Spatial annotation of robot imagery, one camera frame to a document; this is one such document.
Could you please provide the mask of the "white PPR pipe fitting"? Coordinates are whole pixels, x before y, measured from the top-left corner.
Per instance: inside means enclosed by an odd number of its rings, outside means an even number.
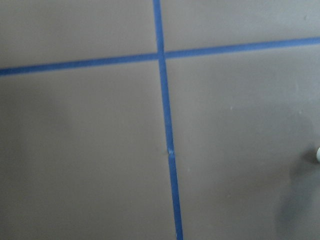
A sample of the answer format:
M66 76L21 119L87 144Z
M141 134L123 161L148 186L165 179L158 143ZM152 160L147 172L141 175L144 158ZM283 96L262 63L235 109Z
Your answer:
M316 160L318 163L320 163L320 147L316 151Z

